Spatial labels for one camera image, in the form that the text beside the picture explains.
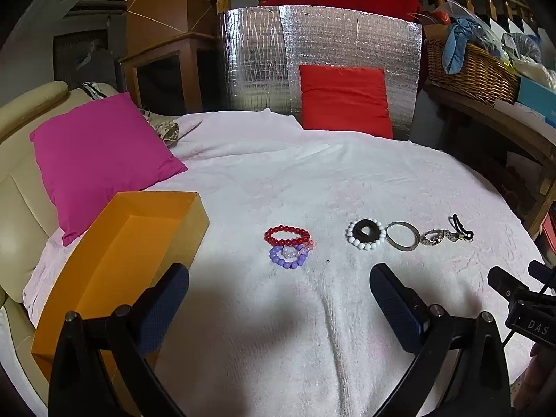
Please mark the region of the right hand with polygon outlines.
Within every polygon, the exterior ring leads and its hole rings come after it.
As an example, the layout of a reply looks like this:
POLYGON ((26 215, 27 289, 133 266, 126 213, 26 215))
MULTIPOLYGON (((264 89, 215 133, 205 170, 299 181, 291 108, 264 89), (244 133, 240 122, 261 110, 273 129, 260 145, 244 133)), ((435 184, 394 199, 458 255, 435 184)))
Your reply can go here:
POLYGON ((530 352, 531 360, 514 399, 514 408, 527 409, 541 394, 555 371, 555 351, 535 344, 530 352))

